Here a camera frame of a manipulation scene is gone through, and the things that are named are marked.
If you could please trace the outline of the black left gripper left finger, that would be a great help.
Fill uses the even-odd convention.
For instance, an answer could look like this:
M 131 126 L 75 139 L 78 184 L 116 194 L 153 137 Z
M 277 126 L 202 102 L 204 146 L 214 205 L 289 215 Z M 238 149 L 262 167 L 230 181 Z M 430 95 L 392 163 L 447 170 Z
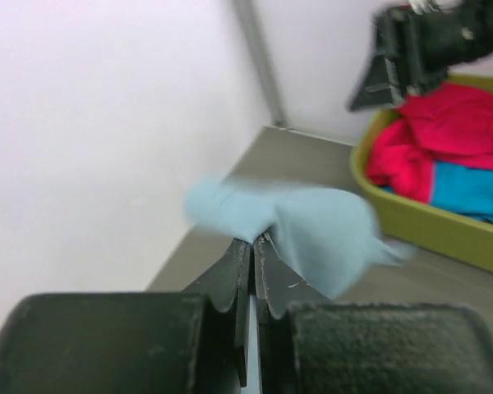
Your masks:
M 0 330 L 0 393 L 238 393 L 251 247 L 233 241 L 179 292 L 22 300 Z

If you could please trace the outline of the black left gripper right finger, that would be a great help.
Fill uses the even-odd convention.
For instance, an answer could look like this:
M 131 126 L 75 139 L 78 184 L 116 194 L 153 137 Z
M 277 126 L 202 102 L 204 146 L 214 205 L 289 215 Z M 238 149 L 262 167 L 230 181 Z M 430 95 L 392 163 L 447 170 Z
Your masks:
M 256 239 L 263 393 L 493 393 L 493 339 L 455 305 L 336 303 Z

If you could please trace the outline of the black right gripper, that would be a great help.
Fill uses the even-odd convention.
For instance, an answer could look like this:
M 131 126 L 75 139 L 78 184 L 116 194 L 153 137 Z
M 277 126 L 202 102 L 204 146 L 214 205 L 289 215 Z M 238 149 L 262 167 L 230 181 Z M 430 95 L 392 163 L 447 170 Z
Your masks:
M 393 108 L 438 89 L 449 68 L 493 54 L 493 1 L 409 1 L 374 18 L 370 65 L 349 112 Z

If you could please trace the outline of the light blue t shirt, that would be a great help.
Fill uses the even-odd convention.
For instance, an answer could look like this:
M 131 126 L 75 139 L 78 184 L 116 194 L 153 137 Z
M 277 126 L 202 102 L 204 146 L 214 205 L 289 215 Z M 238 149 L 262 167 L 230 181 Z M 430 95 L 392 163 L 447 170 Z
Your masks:
M 398 265 L 415 247 L 382 237 L 361 196 L 326 186 L 206 178 L 187 192 L 189 219 L 207 231 L 253 243 L 266 233 L 280 258 L 323 296 L 348 291 L 373 265 Z

